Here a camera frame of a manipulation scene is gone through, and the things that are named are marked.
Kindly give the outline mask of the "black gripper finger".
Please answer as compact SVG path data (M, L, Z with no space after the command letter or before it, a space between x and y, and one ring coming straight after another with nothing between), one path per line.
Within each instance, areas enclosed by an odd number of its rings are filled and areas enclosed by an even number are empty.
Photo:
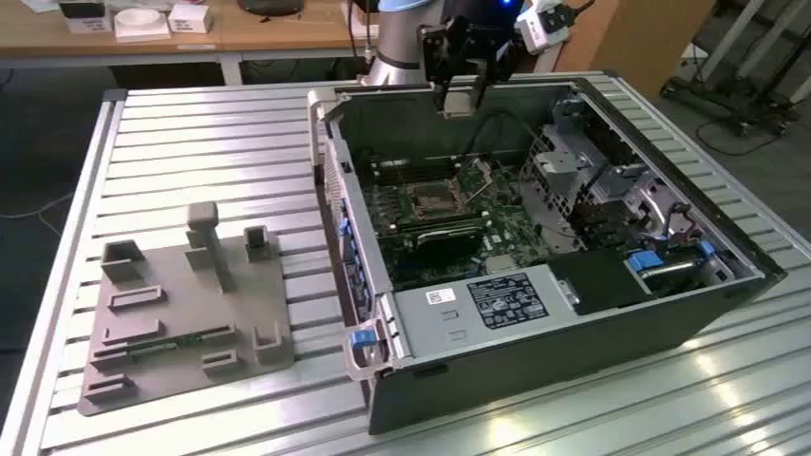
M504 44L486 57L472 60L476 77L471 91L471 102L475 109L483 103L488 88L510 79L512 75L512 45Z
M435 65L434 91L435 105L444 112L444 102L454 78L466 71L466 57L462 50L444 53Z

